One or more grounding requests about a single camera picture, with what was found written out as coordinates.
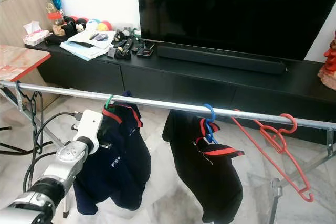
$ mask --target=clothes drying rack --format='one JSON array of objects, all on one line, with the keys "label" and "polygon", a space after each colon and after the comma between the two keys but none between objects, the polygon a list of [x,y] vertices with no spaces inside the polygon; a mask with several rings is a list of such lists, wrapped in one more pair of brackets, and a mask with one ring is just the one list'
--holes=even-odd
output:
[{"label": "clothes drying rack", "polygon": [[[46,86],[38,86],[33,84],[19,84],[20,89],[29,90],[29,91],[38,91],[38,92],[46,92],[53,93],[59,95],[67,95],[72,97],[80,97],[80,98],[88,98],[95,100],[106,101],[110,99],[111,101],[116,102],[126,102],[126,103],[134,103],[138,105],[147,105],[154,106],[157,108],[163,109],[173,109],[173,110],[182,110],[189,112],[196,112],[201,114],[211,114],[210,110],[204,106],[195,106],[189,104],[182,103],[173,103],[173,102],[163,102],[163,101],[154,101],[148,99],[140,99],[133,97],[123,97],[120,95],[110,95],[104,93],[96,93],[96,92],[88,92],[88,91],[79,91],[79,90],[70,90],[70,89],[62,89],[62,88],[54,88],[54,87],[46,87]],[[12,88],[16,91],[16,96],[11,92],[9,88]],[[19,90],[16,87],[14,82],[8,81],[0,81],[0,93],[15,107],[17,107],[21,113],[31,119],[31,114],[27,110],[27,108],[22,104],[22,98]],[[267,114],[259,114],[259,113],[250,113],[236,110],[226,110],[226,109],[217,109],[214,108],[214,112],[216,115],[226,116],[231,118],[240,118],[240,119],[250,119],[250,120],[259,120],[263,122],[271,122],[271,123],[279,123],[279,124],[292,124],[292,121],[289,118],[283,116],[275,116],[275,115],[267,115]],[[336,123],[332,122],[322,122],[322,121],[314,121],[307,119],[295,119],[298,126],[323,129],[326,132],[326,150],[316,157],[314,157],[311,161],[307,162],[301,168],[304,173],[308,173],[328,161],[332,157],[336,156],[336,151],[334,151],[334,132],[336,130]],[[38,118],[35,118],[36,124],[38,126],[41,125],[41,121]],[[50,137],[50,139],[54,142],[57,147],[62,147],[63,143],[47,128],[44,127],[44,132]],[[288,174],[288,177],[294,181],[300,177],[300,173],[298,170],[295,172]],[[272,207],[268,211],[267,219],[264,224],[273,224],[275,220],[276,210],[278,206],[278,200],[282,196],[282,189],[287,186],[289,183],[286,179],[279,180],[278,178],[274,178],[270,182],[270,189],[273,193],[273,201]],[[64,201],[64,213],[69,212],[69,205],[67,202],[67,196]]]}]

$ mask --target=red ball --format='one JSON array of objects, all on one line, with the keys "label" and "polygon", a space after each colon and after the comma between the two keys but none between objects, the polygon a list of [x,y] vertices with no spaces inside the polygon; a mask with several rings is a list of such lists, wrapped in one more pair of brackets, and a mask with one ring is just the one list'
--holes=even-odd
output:
[{"label": "red ball", "polygon": [[104,23],[109,28],[109,31],[112,31],[112,25],[110,22],[105,20],[105,21],[102,21],[102,23]]},{"label": "red ball", "polygon": [[84,19],[86,22],[89,21],[89,19],[87,19],[87,18],[81,18],[81,19]]},{"label": "red ball", "polygon": [[70,18],[73,18],[75,20],[75,22],[78,20],[78,18],[75,17],[75,16],[70,16]]}]

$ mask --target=soundbar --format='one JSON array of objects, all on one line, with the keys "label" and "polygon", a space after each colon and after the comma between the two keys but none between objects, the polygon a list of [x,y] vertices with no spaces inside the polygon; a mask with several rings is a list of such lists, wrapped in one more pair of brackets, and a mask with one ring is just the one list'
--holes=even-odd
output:
[{"label": "soundbar", "polygon": [[286,69],[281,59],[273,57],[164,42],[156,45],[159,57],[272,74]]}]

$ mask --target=red trim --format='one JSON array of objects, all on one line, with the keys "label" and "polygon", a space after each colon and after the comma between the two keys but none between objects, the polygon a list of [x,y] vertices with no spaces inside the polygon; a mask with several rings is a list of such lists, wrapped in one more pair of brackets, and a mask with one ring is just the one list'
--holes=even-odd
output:
[{"label": "red trim", "polygon": [[215,132],[216,132],[216,131],[219,131],[219,128],[217,127],[216,124],[209,122],[209,125],[211,126],[211,128],[212,128]]},{"label": "red trim", "polygon": [[123,105],[123,104],[118,104],[118,106],[123,106],[123,107],[126,107],[126,108],[131,109],[131,110],[133,111],[134,118],[135,118],[135,120],[136,120],[137,123],[138,123],[138,128],[141,128],[141,127],[142,127],[142,122],[140,121],[137,112],[136,112],[132,107],[130,107],[130,106],[126,106],[126,105]]},{"label": "red trim", "polygon": [[107,111],[105,108],[103,108],[102,113],[103,113],[103,115],[106,115],[106,116],[108,116],[110,118],[115,119],[117,121],[117,123],[121,124],[122,120],[116,114],[113,114],[112,112]]},{"label": "red trim", "polygon": [[237,152],[237,151],[238,150],[236,150],[234,148],[227,148],[227,149],[204,152],[204,154],[206,154],[206,155],[224,155],[224,154],[230,154],[230,153]]},{"label": "red trim", "polygon": [[203,137],[199,137],[198,139],[196,139],[196,144],[198,144],[198,142],[202,139]]},{"label": "red trim", "polygon": [[27,68],[26,70],[24,70],[22,73],[20,73],[19,75],[17,75],[15,78],[13,78],[11,81],[17,81],[19,79],[21,79],[23,76],[25,76],[26,74],[28,74],[29,72],[31,72],[34,68],[38,67],[39,65],[41,65],[43,62],[45,62],[47,59],[49,59],[51,57],[50,54],[48,54],[46,57],[43,57],[43,59],[40,59],[38,62],[36,62],[35,64],[31,65],[29,68]]},{"label": "red trim", "polygon": [[200,123],[199,123],[199,124],[201,125],[201,133],[202,133],[202,136],[205,136],[204,121],[205,121],[205,119],[202,118],[202,119],[200,120]]}]

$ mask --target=red marble tabletop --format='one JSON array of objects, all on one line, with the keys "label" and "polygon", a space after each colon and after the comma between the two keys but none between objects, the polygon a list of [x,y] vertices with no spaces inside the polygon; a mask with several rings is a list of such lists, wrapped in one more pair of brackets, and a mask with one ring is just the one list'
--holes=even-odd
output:
[{"label": "red marble tabletop", "polygon": [[17,81],[50,56],[49,52],[0,45],[0,80]]}]

